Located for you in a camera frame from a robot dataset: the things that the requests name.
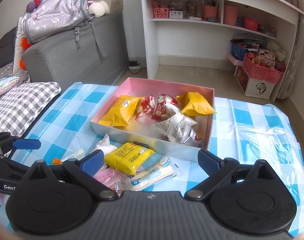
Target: red pom-pom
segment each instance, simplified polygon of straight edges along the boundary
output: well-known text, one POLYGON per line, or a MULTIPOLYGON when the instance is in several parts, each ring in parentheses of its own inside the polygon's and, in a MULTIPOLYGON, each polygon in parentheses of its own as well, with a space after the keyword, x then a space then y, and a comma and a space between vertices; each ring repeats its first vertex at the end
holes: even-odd
POLYGON ((27 37, 24 37, 22 39, 21 46, 22 46, 23 49, 28 49, 28 48, 30 48, 32 46, 32 44, 28 43, 27 37))
POLYGON ((41 0, 34 0, 33 2, 35 3, 36 8, 40 5, 40 3, 42 3, 41 0))
POLYGON ((20 60, 19 66, 20 68, 25 69, 25 64, 22 59, 20 60))

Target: pink basket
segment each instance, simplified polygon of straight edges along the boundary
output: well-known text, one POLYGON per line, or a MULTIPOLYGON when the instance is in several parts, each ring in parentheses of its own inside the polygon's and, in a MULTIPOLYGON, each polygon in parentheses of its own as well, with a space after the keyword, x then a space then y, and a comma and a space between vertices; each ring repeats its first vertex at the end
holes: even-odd
POLYGON ((153 8, 154 18, 169 18, 170 8, 153 8))
POLYGON ((258 21, 248 17, 244 17, 244 27, 246 29, 256 31, 258 27, 258 21))
POLYGON ((244 56, 243 68, 250 78, 264 80, 274 84, 279 82, 279 79, 283 74, 276 69, 256 65, 246 56, 244 56))

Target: tile floor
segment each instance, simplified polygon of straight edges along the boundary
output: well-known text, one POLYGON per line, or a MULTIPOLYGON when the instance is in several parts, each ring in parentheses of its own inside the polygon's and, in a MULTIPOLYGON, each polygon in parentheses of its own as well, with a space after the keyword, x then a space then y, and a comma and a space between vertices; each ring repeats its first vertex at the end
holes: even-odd
MULTIPOLYGON (((115 85, 118 86, 122 84, 128 77, 148 78, 147 70, 142 69, 138 74, 131 74, 129 71, 124 71, 115 85)), ((304 129, 301 127, 301 124, 297 123, 295 118, 291 116, 291 112, 288 111, 285 104, 278 99, 273 102, 262 98, 244 96, 232 72, 199 67, 159 65, 155 79, 214 88, 216 97, 230 98, 260 105, 273 104, 277 106, 289 117, 294 134, 301 145, 304 159, 304 142, 302 141, 303 136, 301 136, 303 135, 304 129)))

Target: blue box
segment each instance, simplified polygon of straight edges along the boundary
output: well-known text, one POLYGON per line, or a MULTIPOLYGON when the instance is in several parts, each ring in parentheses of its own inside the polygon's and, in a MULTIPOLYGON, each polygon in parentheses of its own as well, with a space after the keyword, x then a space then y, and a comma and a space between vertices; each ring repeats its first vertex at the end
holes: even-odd
POLYGON ((231 54, 236 59, 243 61, 245 53, 248 53, 248 49, 242 49, 237 44, 232 43, 231 54))

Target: black and white checkered cushion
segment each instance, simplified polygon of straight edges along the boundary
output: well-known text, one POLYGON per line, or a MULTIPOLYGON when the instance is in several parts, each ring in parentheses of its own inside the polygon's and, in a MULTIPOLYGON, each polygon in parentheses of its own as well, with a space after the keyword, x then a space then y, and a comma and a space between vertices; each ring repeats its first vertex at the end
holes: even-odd
POLYGON ((0 132, 22 136, 45 106, 61 91, 56 82, 15 87, 0 98, 0 132))

